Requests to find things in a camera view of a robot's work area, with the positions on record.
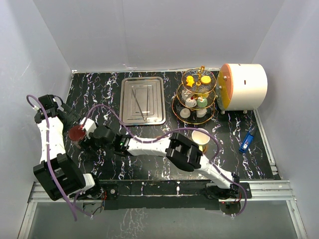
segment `marble surface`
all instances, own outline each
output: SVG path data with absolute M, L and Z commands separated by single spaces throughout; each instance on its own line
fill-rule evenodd
M 119 112 L 121 81 L 127 77 L 159 76 L 164 80 L 166 122 L 162 125 L 132 126 L 132 133 L 140 137 L 156 137 L 171 129 L 187 125 L 171 110 L 171 102 L 181 83 L 182 72 L 122 72 L 122 73 L 79 73 L 74 74 L 67 99 L 81 116 L 95 104 L 109 105 Z M 115 132 L 126 133 L 116 118 L 106 109 L 96 109 L 91 117 L 98 124 L 106 124 Z M 216 107 L 214 117 L 196 127 L 204 128 L 219 141 L 221 150 L 214 162 L 225 170 L 236 173 L 241 179 L 273 179 L 260 132 L 250 145 L 247 153 L 239 152 L 239 146 L 251 125 L 257 125 L 252 111 L 226 112 L 222 115 Z M 187 136 L 191 132 L 182 132 Z M 66 138 L 66 150 L 84 173 L 92 172 L 100 180 L 201 180 L 198 173 L 183 172 L 165 157 L 136 156 L 120 157 L 111 152 L 99 150 L 97 154 L 81 151 Z M 216 145 L 211 141 L 206 156 L 212 157 Z

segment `metal frame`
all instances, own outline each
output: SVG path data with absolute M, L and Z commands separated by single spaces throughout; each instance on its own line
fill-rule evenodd
M 255 110 L 254 114 L 256 117 L 258 128 L 260 130 L 260 134 L 266 149 L 266 154 L 267 154 L 270 166 L 272 168 L 273 174 L 274 175 L 278 174 L 274 156 L 271 152 L 270 145 L 266 137 L 265 130 L 261 122 L 258 110 Z M 308 238 L 298 207 L 297 207 L 296 198 L 294 196 L 293 190 L 288 180 L 254 180 L 254 181 L 250 180 L 250 181 L 243 181 L 243 182 L 248 182 L 250 184 L 252 198 L 248 199 L 248 201 L 286 201 L 297 237 L 299 239 Z M 44 191 L 42 186 L 39 183 L 34 183 L 30 197 L 29 197 L 28 206 L 25 212 L 22 225 L 21 225 L 18 239 L 28 238 L 32 221 L 34 218 L 34 214 L 36 211 L 37 203 L 43 203 L 43 202 L 61 203 L 64 201 L 62 199 L 59 199 L 55 202 L 52 201 L 47 195 L 47 193 Z M 85 202 L 100 203 L 101 201 L 100 200 L 85 200 Z

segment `blue tool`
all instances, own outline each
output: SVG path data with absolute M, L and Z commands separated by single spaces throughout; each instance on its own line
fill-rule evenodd
M 248 130 L 243 143 L 241 144 L 239 151 L 242 153 L 245 153 L 247 149 L 249 148 L 249 145 L 254 139 L 255 133 L 257 132 L 257 127 L 256 126 L 251 126 L 251 128 Z

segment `cup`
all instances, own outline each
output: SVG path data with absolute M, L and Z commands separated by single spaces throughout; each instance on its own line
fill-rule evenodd
M 203 128 L 199 128 L 201 131 L 205 131 L 208 133 L 207 130 L 204 130 Z M 206 147 L 207 147 L 207 144 L 210 140 L 210 137 L 205 135 L 204 133 L 202 132 L 199 132 L 199 131 L 193 131 L 193 133 L 191 133 L 191 139 L 198 144 L 199 146 L 199 149 L 201 151 L 206 151 Z

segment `baking tray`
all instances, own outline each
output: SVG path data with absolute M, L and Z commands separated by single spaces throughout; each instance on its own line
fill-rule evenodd
M 163 79 L 125 78 L 121 87 L 120 118 L 124 125 L 164 123 L 166 116 Z

